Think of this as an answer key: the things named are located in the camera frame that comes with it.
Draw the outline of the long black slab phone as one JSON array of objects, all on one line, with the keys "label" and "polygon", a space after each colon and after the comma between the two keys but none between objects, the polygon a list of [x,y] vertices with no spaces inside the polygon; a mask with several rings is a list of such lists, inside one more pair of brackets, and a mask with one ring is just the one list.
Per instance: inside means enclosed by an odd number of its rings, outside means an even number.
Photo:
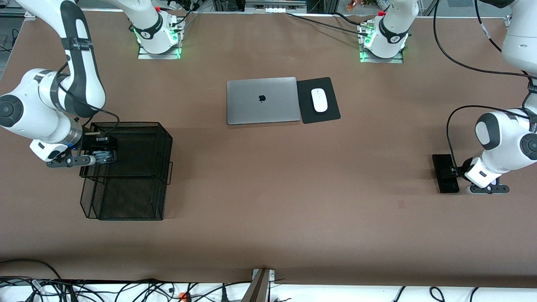
[{"label": "long black slab phone", "polygon": [[459,193],[459,174],[454,166],[451,155],[433,154],[432,161],[435,168],[435,175],[440,193]]}]

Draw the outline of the black mesh two-tier tray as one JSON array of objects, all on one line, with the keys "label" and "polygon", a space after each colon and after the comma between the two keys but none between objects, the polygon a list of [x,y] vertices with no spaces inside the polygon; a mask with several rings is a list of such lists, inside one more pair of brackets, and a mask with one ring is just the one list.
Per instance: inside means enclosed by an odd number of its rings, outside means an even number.
[{"label": "black mesh two-tier tray", "polygon": [[162,220],[172,136],[159,122],[93,122],[94,132],[117,139],[113,163],[80,169],[82,209],[89,219]]}]

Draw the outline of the silver closed laptop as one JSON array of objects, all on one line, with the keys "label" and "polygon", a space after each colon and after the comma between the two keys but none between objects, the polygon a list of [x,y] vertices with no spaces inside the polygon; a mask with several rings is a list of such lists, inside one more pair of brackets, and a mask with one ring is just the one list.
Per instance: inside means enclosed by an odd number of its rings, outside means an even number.
[{"label": "silver closed laptop", "polygon": [[248,125],[300,121],[295,77],[227,82],[227,124]]}]

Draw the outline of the white computer mouse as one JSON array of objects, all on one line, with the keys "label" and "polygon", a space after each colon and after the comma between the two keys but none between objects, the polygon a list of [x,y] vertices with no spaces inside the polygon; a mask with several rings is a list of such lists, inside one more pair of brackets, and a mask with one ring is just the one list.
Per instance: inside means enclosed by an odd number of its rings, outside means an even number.
[{"label": "white computer mouse", "polygon": [[316,113],[325,113],[328,109],[326,92],[321,88],[311,90],[311,101]]}]

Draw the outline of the black mouse pad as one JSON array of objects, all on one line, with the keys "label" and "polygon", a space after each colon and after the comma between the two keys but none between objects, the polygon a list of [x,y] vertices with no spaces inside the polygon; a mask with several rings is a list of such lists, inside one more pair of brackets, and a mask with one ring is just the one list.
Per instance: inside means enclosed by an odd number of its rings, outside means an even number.
[{"label": "black mouse pad", "polygon": [[[326,92],[328,109],[325,113],[316,113],[311,101],[311,90],[321,88]],[[330,77],[297,81],[298,98],[302,122],[305,124],[328,122],[341,118],[336,94]]]}]

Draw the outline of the white power strip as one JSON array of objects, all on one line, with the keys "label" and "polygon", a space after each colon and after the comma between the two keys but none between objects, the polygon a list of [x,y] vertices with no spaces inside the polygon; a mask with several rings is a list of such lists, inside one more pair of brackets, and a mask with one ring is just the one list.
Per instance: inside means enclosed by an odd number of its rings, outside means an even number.
[{"label": "white power strip", "polygon": [[307,13],[307,0],[244,0],[249,13]]}]

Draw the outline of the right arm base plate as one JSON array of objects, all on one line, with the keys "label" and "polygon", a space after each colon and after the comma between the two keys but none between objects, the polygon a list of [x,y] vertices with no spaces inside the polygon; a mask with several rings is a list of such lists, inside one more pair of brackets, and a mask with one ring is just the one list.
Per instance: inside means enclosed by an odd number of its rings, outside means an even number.
[{"label": "right arm base plate", "polygon": [[139,42],[138,59],[178,60],[182,57],[184,21],[169,23],[159,19],[147,29],[134,27]]}]

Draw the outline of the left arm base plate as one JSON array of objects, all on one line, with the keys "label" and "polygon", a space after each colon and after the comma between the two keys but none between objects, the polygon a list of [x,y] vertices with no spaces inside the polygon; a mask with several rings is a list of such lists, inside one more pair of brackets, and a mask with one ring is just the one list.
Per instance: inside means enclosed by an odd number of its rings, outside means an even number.
[{"label": "left arm base plate", "polygon": [[[372,23],[368,23],[368,22],[360,22],[360,24],[357,25],[357,31],[359,33],[370,34],[372,33],[372,28],[373,28]],[[370,51],[370,49],[365,47],[365,42],[369,40],[370,39],[366,38],[365,36],[361,36],[361,35],[358,36],[360,62],[362,63],[393,63],[393,64],[404,63],[402,50],[400,50],[398,54],[392,58],[377,57]]]}]

